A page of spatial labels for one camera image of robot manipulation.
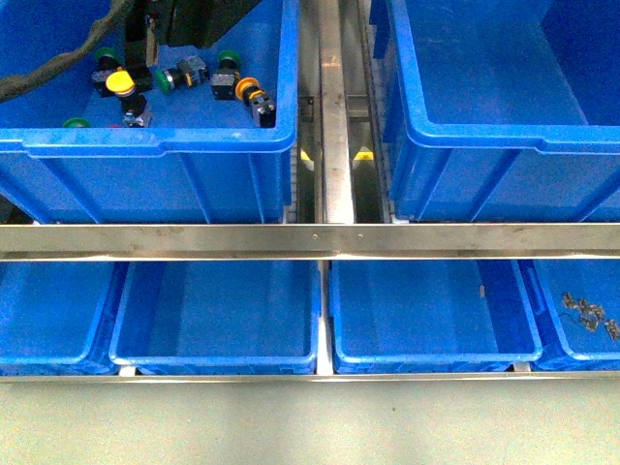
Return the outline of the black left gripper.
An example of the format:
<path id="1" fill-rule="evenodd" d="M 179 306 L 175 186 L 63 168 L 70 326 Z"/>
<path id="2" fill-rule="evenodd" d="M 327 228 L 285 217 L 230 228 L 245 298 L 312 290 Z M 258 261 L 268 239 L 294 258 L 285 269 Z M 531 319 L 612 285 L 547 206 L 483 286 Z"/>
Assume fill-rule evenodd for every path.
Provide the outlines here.
<path id="1" fill-rule="evenodd" d="M 146 66 L 145 16 L 159 45 L 210 48 L 259 4 L 259 0 L 135 1 L 124 23 L 124 60 L 137 90 L 153 88 Z"/>

